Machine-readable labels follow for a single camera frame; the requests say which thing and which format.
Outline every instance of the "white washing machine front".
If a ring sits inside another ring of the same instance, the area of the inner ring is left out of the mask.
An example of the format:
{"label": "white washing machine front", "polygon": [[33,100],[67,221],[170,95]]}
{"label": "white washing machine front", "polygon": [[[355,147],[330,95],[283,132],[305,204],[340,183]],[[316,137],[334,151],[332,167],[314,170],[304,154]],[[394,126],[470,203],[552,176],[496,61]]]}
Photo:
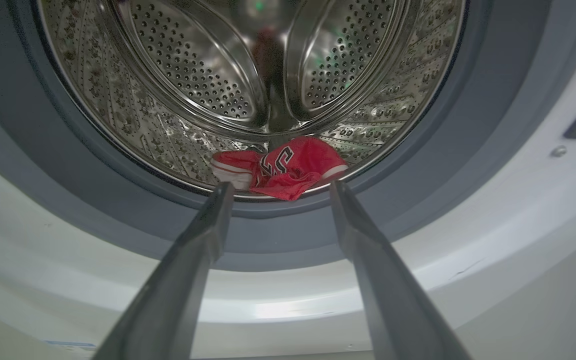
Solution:
{"label": "white washing machine front", "polygon": [[[393,243],[453,328],[576,250],[576,139],[562,135],[574,119],[576,71],[496,175]],[[387,237],[394,232],[389,223],[381,230]],[[157,264],[71,225],[0,175],[3,322],[40,340],[96,346]],[[338,260],[281,271],[211,270],[192,356],[370,348],[353,267]]]}

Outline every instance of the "wall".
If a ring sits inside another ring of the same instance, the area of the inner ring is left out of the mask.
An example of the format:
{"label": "wall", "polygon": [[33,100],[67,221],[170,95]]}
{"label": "wall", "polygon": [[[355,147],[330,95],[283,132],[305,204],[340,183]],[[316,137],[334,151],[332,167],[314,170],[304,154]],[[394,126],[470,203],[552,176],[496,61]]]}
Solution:
{"label": "wall", "polygon": [[66,351],[0,321],[0,360],[74,360]]}
{"label": "wall", "polygon": [[576,359],[576,251],[457,335],[476,360]]}

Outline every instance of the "screw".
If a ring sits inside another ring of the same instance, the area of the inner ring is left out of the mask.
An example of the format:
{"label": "screw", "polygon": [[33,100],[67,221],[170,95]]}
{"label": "screw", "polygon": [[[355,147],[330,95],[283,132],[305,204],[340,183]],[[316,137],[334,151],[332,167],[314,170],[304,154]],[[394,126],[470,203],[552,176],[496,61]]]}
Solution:
{"label": "screw", "polygon": [[555,158],[560,158],[566,155],[567,152],[568,148],[566,148],[566,146],[559,145],[550,152],[550,155]]}

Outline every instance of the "white trim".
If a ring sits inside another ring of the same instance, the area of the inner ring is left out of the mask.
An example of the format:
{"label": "white trim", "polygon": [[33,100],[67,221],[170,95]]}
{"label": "white trim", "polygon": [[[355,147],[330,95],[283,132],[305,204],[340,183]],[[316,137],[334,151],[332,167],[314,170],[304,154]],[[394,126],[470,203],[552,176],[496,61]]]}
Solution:
{"label": "white trim", "polygon": [[250,188],[250,182],[252,181],[252,174],[246,172],[237,173],[213,167],[212,174],[215,175],[220,182],[231,183],[238,191],[247,191]]}
{"label": "white trim", "polygon": [[327,178],[330,178],[331,176],[335,175],[336,173],[341,173],[342,171],[345,171],[346,169],[348,169],[348,165],[334,166],[333,168],[330,168],[330,170],[323,173],[323,175],[321,176],[321,179],[326,180]]}
{"label": "white trim", "polygon": [[210,161],[211,166],[215,166],[215,167],[220,167],[222,170],[225,171],[232,171],[234,173],[248,173],[248,174],[252,174],[252,171],[250,171],[247,168],[240,168],[237,166],[232,166],[229,164],[224,164],[223,162],[217,161],[215,159],[212,159]]}

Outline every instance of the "fabric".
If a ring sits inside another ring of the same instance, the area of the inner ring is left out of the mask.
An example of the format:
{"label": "fabric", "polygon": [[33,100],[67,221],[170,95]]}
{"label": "fabric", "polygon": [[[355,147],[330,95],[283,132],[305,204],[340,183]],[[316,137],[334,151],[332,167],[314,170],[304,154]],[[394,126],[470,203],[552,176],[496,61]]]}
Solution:
{"label": "fabric", "polygon": [[294,201],[317,182],[348,166],[332,146],[316,137],[297,137],[263,154],[224,151],[212,155],[212,173],[235,189]]}

